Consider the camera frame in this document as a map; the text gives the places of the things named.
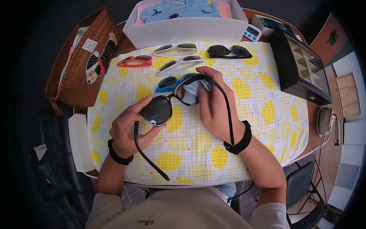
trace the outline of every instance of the lemon print blanket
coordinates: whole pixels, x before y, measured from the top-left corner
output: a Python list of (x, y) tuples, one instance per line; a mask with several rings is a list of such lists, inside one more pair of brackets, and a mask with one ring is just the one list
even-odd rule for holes
[[(202, 65), (222, 72), (224, 81), (235, 92), (240, 120), (248, 120), (252, 133), (277, 158), (280, 164), (296, 158), (305, 149), (309, 138), (306, 100), (284, 93), (275, 59), (269, 43), (196, 41), (199, 55), (206, 59)], [(208, 48), (223, 45), (245, 47), (251, 59), (210, 59)], [(110, 62), (101, 84), (97, 101), (88, 109), (87, 126), (91, 155), (99, 171), (108, 155), (107, 141), (112, 121), (129, 105), (155, 93), (158, 69), (172, 60), (153, 57), (152, 66), (140, 68), (117, 67), (129, 56), (151, 55), (157, 47), (121, 54)], [(174, 75), (178, 79), (195, 68)], [(212, 136), (199, 119), (199, 105), (186, 106), (171, 100), (173, 116), (144, 150), (145, 154), (169, 177), (165, 181), (138, 153), (125, 170), (125, 181), (145, 185), (218, 185), (251, 179), (242, 158), (225, 150), (220, 139)], [(152, 126), (140, 121), (139, 133), (145, 134)]]

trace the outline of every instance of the leather strap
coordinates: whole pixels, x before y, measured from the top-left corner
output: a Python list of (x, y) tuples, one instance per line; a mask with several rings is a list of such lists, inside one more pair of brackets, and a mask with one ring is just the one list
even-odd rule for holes
[(244, 120), (242, 123), (245, 124), (245, 133), (243, 138), (238, 142), (235, 146), (230, 145), (226, 141), (224, 141), (224, 146), (227, 151), (232, 154), (238, 155), (242, 152), (245, 148), (248, 147), (250, 140), (251, 140), (251, 126), (248, 121)]
[(50, 102), (53, 110), (55, 111), (56, 116), (62, 115), (62, 109), (57, 106), (56, 101), (52, 99), (48, 99), (48, 101)]

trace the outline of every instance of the hand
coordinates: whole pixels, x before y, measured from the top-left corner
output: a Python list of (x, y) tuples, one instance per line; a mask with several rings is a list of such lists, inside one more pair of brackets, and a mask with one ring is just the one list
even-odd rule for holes
[[(134, 135), (131, 132), (130, 124), (140, 121), (142, 117), (138, 114), (151, 100), (149, 95), (137, 103), (129, 106), (113, 122), (109, 134), (113, 138), (112, 147), (114, 151), (122, 158), (128, 158), (138, 152)], [(152, 127), (146, 134), (138, 135), (138, 143), (141, 149), (147, 148), (154, 137), (166, 127), (166, 124), (159, 127)]]
[[(239, 121), (234, 92), (225, 84), (221, 72), (207, 66), (198, 67), (196, 68), (196, 71), (205, 73), (208, 77), (215, 80), (224, 90), (230, 105), (234, 143), (237, 144), (244, 136), (245, 125)], [(198, 88), (198, 97), (200, 118), (204, 127), (212, 135), (230, 144), (229, 119), (224, 95), (217, 87), (212, 85), (212, 99), (210, 100), (208, 91), (203, 85), (200, 85)]]

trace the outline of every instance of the black wristband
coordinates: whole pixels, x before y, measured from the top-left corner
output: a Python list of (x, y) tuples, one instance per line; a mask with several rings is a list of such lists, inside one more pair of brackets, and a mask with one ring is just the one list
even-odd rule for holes
[(242, 123), (245, 124), (245, 132), (243, 138), (235, 144), (235, 146), (230, 145), (226, 141), (224, 141), (224, 146), (227, 151), (229, 151), (232, 154), (238, 155), (240, 152), (242, 152), (246, 147), (248, 147), (250, 140), (251, 140), (251, 126), (248, 121), (244, 120)]
[(134, 159), (134, 155), (132, 154), (131, 156), (129, 156), (128, 158), (121, 158), (120, 156), (118, 156), (116, 154), (116, 152), (114, 151), (113, 147), (112, 147), (112, 143), (113, 143), (113, 139), (109, 139), (108, 140), (108, 148), (109, 148), (109, 154), (111, 155), (112, 159), (117, 162), (118, 164), (121, 165), (128, 165), (133, 159)]

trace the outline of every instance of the woven basket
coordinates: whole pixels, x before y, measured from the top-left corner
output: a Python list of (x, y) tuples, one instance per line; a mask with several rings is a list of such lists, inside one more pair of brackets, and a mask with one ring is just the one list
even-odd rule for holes
[[(74, 52), (59, 86), (60, 75), (67, 62), (69, 51), (78, 33), (78, 29), (85, 26), (89, 26), (89, 28), (81, 38), (79, 44), (74, 48)], [(45, 97), (49, 99), (57, 115), (62, 113), (56, 105), (57, 100), (61, 100), (71, 107), (91, 107), (94, 105), (104, 75), (100, 69), (102, 68), (104, 73), (107, 71), (109, 61), (122, 36), (122, 32), (116, 29), (116, 25), (111, 20), (107, 7), (103, 7), (91, 14), (73, 29), (53, 65), (45, 89)], [(92, 52), (82, 48), (88, 38), (98, 42)], [(97, 54), (94, 55), (96, 51), (99, 53), (98, 58), (96, 57)], [(87, 64), (91, 63), (92, 58), (94, 60), (98, 59), (99, 62), (96, 65), (101, 65), (102, 67), (97, 66), (98, 70), (89, 73), (87, 72)], [(87, 83), (87, 74), (93, 75), (92, 77), (95, 81), (91, 84)]]

